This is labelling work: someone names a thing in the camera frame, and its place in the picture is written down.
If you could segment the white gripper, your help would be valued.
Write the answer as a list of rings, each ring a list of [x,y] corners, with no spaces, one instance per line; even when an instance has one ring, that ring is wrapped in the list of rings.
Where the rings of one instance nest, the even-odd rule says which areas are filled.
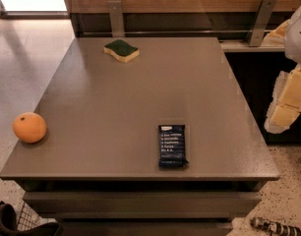
[[[298,65],[289,73],[281,71],[275,80],[264,125],[272,134],[288,130],[301,114],[301,6],[262,41],[262,46],[283,45],[285,56]]]

